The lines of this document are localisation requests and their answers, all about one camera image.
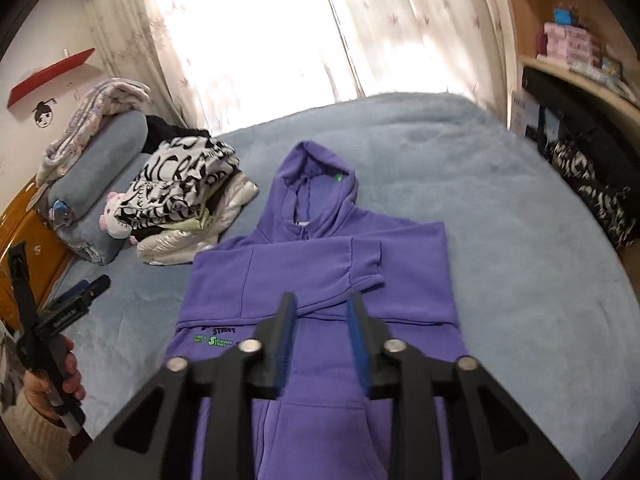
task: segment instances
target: light blue blanket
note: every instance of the light blue blanket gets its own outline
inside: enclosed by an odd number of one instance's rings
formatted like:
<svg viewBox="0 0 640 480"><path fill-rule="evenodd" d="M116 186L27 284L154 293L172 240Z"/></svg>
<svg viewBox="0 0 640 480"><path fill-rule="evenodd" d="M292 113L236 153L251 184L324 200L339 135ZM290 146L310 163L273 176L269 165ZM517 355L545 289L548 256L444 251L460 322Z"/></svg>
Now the light blue blanket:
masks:
<svg viewBox="0 0 640 480"><path fill-rule="evenodd" d="M568 458L596 480L640 413L640 309L590 213L524 139L463 98L386 94L308 110L224 137L260 195L227 235L254 229L273 173L312 139L356 169L358 205L444 221L465 343ZM160 364L190 266L123 251L76 263L62 288L113 285L68 331L99 432Z"/></svg>

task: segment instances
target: curtain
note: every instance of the curtain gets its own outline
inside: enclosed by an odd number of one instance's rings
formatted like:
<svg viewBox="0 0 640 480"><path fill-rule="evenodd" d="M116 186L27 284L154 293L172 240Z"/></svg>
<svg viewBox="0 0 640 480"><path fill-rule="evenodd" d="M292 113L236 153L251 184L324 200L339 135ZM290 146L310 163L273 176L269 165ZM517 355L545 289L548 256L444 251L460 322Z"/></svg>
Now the curtain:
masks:
<svg viewBox="0 0 640 480"><path fill-rule="evenodd" d="M507 0L332 2L365 94L455 92L506 118L516 70Z"/></svg>
<svg viewBox="0 0 640 480"><path fill-rule="evenodd" d="M111 75L222 134L380 92L455 92L505 120L507 0L85 0Z"/></svg>
<svg viewBox="0 0 640 480"><path fill-rule="evenodd" d="M156 0L212 134L356 97L328 0Z"/></svg>
<svg viewBox="0 0 640 480"><path fill-rule="evenodd" d="M83 0L90 31L110 76L151 88L151 112L179 126L197 127L203 113L174 51L155 0Z"/></svg>

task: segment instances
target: stuffed animal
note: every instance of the stuffed animal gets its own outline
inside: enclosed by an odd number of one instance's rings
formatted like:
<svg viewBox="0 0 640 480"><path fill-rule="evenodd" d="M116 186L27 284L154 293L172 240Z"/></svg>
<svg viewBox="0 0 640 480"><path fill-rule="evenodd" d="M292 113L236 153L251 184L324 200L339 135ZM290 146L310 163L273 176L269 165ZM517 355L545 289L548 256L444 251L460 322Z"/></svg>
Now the stuffed animal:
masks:
<svg viewBox="0 0 640 480"><path fill-rule="evenodd" d="M129 241L132 245L135 245L138 241L133 236L130 236L131 226L121 222L113 215L113 212L120 205L123 196L124 193L116 193L115 191L111 191L107 195L107 204L99 220L100 229L107 231L113 238L122 239L129 237Z"/></svg>

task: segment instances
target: gray pillow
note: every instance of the gray pillow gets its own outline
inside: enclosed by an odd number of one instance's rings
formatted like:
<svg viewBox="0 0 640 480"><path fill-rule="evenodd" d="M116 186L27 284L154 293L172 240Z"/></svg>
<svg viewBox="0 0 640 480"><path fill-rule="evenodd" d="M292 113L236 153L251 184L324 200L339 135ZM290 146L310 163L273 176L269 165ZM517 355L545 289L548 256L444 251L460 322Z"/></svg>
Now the gray pillow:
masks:
<svg viewBox="0 0 640 480"><path fill-rule="evenodd" d="M49 188L47 202L60 200L82 218L110 182L140 154L146 141L146 117L132 110L114 116L89 143L78 161Z"/></svg>
<svg viewBox="0 0 640 480"><path fill-rule="evenodd" d="M58 237L81 258L94 264L106 265L120 252L126 240L116 240L107 231L100 230L100 215L107 205L107 195L111 191L122 193L127 190L149 155L138 155L125 170L119 174L103 191L100 199L89 209L89 212L79 221L56 229Z"/></svg>

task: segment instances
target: human hand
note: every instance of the human hand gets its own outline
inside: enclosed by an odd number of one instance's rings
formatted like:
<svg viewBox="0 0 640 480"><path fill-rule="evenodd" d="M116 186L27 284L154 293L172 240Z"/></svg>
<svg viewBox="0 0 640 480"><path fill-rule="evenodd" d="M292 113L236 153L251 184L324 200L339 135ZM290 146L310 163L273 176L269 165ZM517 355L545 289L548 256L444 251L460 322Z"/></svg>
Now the human hand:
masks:
<svg viewBox="0 0 640 480"><path fill-rule="evenodd" d="M86 392L81 384L82 375L78 371L76 356L71 353L74 343L71 339L65 337L65 344L67 351L65 375L68 377L62 383L62 389L66 393L72 394L76 399L83 400ZM58 414L54 411L49 399L47 399L47 394L51 392L52 387L47 374L44 372L33 373L27 371L24 374L24 395L27 402L43 417L50 420L58 420Z"/></svg>

